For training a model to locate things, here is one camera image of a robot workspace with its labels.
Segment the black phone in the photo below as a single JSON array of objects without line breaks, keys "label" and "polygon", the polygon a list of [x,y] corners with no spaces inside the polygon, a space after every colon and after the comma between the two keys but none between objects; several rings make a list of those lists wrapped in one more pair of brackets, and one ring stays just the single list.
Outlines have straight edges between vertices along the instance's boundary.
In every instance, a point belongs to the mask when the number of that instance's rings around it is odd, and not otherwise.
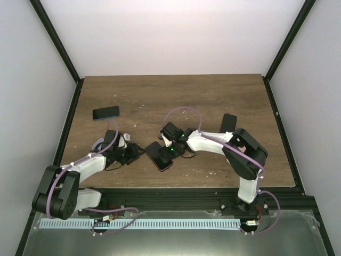
[{"label": "black phone", "polygon": [[92,111],[93,120],[115,118],[115,117],[119,117],[119,115],[120,115],[119,106],[98,108],[98,109],[93,109]]},{"label": "black phone", "polygon": [[157,167],[157,169],[160,172],[163,172],[163,171],[167,170],[168,168],[170,168],[173,165],[173,161],[172,161],[171,164],[163,164],[160,161],[160,158],[166,158],[166,157],[165,156],[160,156],[158,154],[158,149],[159,148],[162,148],[162,146],[158,142],[155,141],[155,142],[152,142],[151,144],[149,144],[145,148],[145,152],[149,156],[149,158],[152,160],[154,165]]}]

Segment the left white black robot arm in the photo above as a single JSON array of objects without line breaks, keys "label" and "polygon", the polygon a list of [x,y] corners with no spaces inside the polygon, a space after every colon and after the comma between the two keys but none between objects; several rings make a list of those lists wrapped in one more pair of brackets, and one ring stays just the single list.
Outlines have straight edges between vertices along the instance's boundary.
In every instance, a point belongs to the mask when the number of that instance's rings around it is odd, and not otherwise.
[{"label": "left white black robot arm", "polygon": [[80,189],[90,176],[108,170],[112,164],[130,165],[145,150],[130,142],[130,135],[107,130],[85,157],[68,165],[48,166],[34,195],[32,208],[49,218],[67,220],[76,211],[90,208],[96,215],[104,215],[109,202],[95,189]]}]

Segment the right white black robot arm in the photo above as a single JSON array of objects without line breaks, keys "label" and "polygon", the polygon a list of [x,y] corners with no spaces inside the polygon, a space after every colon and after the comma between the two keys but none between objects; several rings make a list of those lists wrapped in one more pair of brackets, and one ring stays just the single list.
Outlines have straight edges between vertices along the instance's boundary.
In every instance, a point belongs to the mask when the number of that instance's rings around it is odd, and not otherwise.
[{"label": "right white black robot arm", "polygon": [[225,156],[234,172],[239,176],[237,210],[244,215],[255,208],[255,199],[260,192],[259,180],[263,178],[267,150],[246,130],[210,133],[200,130],[160,130],[159,138],[164,141],[166,156],[179,156],[185,151],[196,153],[207,151]]}]

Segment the lavender phone case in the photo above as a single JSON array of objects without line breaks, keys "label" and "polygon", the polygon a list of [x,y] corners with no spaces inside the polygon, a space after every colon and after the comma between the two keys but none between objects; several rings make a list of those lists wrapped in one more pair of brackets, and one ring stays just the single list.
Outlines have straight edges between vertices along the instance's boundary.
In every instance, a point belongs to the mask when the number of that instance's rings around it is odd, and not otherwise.
[{"label": "lavender phone case", "polygon": [[94,150],[94,149],[100,147],[100,144],[101,144],[103,141],[104,141],[103,138],[99,138],[99,139],[92,145],[91,149]]}]

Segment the black phone in blue case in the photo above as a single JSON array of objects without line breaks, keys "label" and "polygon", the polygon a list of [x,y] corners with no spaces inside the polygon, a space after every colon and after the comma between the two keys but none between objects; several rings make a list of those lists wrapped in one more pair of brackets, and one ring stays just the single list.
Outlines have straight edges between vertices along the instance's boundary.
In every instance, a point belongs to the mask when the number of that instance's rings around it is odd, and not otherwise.
[{"label": "black phone in blue case", "polygon": [[120,115],[119,106],[98,108],[98,109],[93,109],[92,111],[93,120],[115,118],[115,117],[119,117],[119,115]]}]

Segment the black phone case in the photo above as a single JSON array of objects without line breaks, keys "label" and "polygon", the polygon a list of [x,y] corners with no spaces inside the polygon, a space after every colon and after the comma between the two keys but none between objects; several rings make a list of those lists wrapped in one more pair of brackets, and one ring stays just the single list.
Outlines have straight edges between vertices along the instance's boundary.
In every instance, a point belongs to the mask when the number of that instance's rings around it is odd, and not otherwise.
[{"label": "black phone case", "polygon": [[234,132],[236,130],[237,116],[231,114],[224,114],[220,133]]}]

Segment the metal sheet panel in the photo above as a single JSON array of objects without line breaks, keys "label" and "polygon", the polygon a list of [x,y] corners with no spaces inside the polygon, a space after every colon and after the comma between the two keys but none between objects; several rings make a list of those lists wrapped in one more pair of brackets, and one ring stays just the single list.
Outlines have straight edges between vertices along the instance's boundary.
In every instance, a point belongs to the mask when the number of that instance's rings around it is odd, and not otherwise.
[{"label": "metal sheet panel", "polygon": [[[18,255],[333,255],[309,211],[271,212],[262,234],[210,229],[40,229],[42,214]],[[119,219],[228,219],[206,212],[127,212]]]}]

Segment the black aluminium frame rail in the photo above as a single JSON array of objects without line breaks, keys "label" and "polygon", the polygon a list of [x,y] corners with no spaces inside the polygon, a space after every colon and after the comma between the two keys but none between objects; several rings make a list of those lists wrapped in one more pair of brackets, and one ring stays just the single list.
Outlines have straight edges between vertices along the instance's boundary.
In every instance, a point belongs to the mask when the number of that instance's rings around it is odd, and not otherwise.
[{"label": "black aluminium frame rail", "polygon": [[135,207],[139,211],[214,211],[234,217],[251,217],[261,208],[270,211],[299,210],[319,213],[315,198],[296,187],[266,187],[271,195],[257,196],[251,206],[237,198],[236,188],[103,188],[99,210]]}]

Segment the left black frame post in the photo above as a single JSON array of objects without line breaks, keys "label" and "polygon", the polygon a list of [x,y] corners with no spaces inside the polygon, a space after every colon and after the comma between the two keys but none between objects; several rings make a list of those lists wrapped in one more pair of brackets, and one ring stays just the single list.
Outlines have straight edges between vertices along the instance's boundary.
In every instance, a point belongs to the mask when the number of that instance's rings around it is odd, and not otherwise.
[{"label": "left black frame post", "polygon": [[76,84],[80,81],[80,76],[72,63],[72,60],[69,54],[66,51],[58,33],[56,32],[52,21],[50,20],[47,12],[45,11],[41,1],[39,0],[29,0],[31,3],[34,11],[36,12],[37,16],[39,17],[42,25],[44,26],[46,32],[48,33],[52,43],[54,44],[56,50],[58,51],[62,61],[64,62],[66,68],[68,69],[72,79],[75,81]]}]

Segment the black frame post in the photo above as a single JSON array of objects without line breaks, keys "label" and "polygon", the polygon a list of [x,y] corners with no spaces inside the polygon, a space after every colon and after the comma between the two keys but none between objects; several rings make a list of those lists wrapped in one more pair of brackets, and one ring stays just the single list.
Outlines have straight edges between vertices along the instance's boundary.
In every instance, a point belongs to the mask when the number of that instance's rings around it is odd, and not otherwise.
[{"label": "black frame post", "polygon": [[37,16],[39,17],[42,25],[44,26],[46,32],[48,33],[52,43],[54,44],[56,50],[58,51],[62,61],[64,62],[66,68],[68,69],[72,79],[75,81],[76,84],[80,81],[80,76],[72,63],[72,60],[69,54],[66,51],[58,33],[56,32],[52,21],[50,20],[47,12],[45,11],[41,1],[39,0],[29,0],[31,3],[34,11],[36,12]]},{"label": "black frame post", "polygon": [[266,75],[266,81],[270,81],[274,76],[275,72],[279,68],[282,60],[284,59],[286,53],[288,52],[291,44],[293,43],[296,35],[300,31],[302,25],[304,24],[306,18],[308,17],[311,9],[313,8],[316,0],[305,0],[298,15],[296,16],[293,24],[291,25],[289,32],[287,33],[283,43],[281,44],[274,60],[272,61]]}]

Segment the right black frame post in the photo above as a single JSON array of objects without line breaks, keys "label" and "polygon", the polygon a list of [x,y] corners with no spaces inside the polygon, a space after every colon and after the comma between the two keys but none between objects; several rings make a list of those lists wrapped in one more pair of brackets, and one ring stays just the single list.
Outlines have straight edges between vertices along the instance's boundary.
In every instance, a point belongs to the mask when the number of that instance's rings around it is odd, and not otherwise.
[{"label": "right black frame post", "polygon": [[300,31],[302,25],[304,24],[306,18],[308,17],[311,9],[313,8],[316,0],[305,0],[298,15],[296,16],[293,24],[291,25],[289,32],[287,33],[283,43],[281,44],[274,60],[272,61],[266,75],[266,81],[270,81],[274,76],[275,72],[279,68],[282,60],[284,59],[286,53],[288,52],[291,44],[293,43],[296,35]]}]

